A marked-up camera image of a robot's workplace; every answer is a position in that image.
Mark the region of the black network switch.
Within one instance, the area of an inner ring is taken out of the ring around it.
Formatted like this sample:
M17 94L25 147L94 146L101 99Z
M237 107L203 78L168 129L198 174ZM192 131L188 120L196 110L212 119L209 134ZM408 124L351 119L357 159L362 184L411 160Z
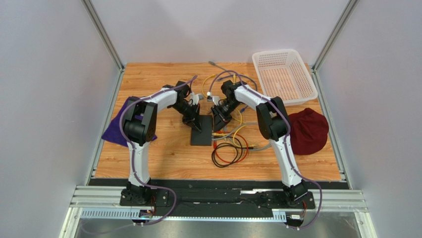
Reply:
M210 115L199 116L200 131L197 129L191 130L191 146L211 146L212 145L212 129L213 118Z

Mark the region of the white plastic basket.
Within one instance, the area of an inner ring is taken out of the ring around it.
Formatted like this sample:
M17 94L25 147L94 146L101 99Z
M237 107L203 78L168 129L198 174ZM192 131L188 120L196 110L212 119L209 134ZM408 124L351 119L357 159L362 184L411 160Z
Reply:
M302 105L318 97L311 74L296 50L257 52L252 62L264 95L280 97L285 106Z

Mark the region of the purple cloth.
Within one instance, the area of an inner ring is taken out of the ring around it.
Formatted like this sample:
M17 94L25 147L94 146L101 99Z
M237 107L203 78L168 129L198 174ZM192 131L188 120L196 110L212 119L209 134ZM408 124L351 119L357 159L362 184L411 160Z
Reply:
M102 139L129 147L132 143L144 145L155 140L158 104L129 97L118 114L111 120Z

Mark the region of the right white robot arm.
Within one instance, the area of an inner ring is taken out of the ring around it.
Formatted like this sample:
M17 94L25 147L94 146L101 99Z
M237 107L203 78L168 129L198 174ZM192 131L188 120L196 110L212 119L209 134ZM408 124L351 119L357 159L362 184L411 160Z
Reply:
M290 119L282 99L270 98L243 82L233 83L231 80L225 81L221 90L226 99L211 107L214 132L221 130L232 120L231 113L240 103L255 110L260 133L275 152L282 175L283 191L291 201L303 198L308 189L294 158L290 142Z

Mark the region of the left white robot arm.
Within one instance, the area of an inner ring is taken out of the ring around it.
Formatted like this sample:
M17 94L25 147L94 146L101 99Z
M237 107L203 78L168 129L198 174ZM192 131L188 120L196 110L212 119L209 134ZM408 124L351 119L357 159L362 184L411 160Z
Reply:
M119 129L130 151L130 175L123 195L149 201L154 186L148 169L149 146L156 133L158 112L174 108L182 115L182 122L198 132L200 123L199 101L204 97L192 91L188 82L176 86L165 85L154 94L140 99L131 98L119 119Z

